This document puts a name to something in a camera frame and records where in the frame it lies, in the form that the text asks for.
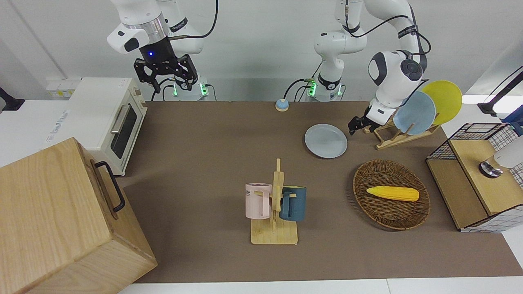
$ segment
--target yellow plate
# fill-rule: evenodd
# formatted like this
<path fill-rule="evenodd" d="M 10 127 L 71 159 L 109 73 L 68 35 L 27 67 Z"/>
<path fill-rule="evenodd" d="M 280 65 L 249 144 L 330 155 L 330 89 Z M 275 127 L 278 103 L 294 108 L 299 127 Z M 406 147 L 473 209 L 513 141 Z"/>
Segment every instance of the yellow plate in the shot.
<path fill-rule="evenodd" d="M 425 86 L 422 92 L 430 96 L 436 106 L 435 125 L 450 121 L 461 109 L 463 95 L 453 82 L 435 81 Z"/>

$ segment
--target green indicator light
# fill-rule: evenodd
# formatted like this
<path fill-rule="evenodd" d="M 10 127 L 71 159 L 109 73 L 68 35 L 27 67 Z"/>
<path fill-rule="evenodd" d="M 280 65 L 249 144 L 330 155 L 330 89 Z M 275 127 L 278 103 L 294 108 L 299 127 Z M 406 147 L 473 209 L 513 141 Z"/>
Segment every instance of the green indicator light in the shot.
<path fill-rule="evenodd" d="M 316 83 L 312 82 L 311 89 L 309 90 L 309 96 L 314 96 L 316 94 Z"/>
<path fill-rule="evenodd" d="M 207 88 L 203 84 L 200 84 L 201 94 L 207 95 Z"/>

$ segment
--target pink mug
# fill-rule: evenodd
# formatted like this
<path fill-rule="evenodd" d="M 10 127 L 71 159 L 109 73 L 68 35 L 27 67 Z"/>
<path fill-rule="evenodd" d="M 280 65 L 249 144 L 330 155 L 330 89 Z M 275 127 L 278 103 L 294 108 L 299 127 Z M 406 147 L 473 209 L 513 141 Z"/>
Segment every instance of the pink mug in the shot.
<path fill-rule="evenodd" d="M 270 218 L 271 192 L 271 184 L 246 184 L 245 216 L 253 220 L 262 220 Z"/>

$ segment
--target mug rack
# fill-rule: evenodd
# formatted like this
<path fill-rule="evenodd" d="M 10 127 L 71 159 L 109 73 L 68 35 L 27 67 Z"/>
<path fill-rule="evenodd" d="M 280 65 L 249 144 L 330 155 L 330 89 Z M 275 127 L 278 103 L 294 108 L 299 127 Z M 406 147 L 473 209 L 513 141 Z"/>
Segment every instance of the mug rack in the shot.
<path fill-rule="evenodd" d="M 296 222 L 283 220 L 279 216 L 283 180 L 281 159 L 276 159 L 276 171 L 272 178 L 272 193 L 270 195 L 272 199 L 271 215 L 268 219 L 251 219 L 251 243 L 253 244 L 296 245 L 298 243 Z M 296 197 L 296 194 L 291 194 L 290 197 Z"/>

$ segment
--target yellow corn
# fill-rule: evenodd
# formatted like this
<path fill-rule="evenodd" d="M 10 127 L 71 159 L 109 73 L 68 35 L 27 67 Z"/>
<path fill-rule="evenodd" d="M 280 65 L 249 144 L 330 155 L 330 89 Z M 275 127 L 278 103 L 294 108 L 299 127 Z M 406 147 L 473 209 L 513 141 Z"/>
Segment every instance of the yellow corn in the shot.
<path fill-rule="evenodd" d="M 413 188 L 377 186 L 367 189 L 368 193 L 385 199 L 414 202 L 419 199 L 419 192 Z"/>

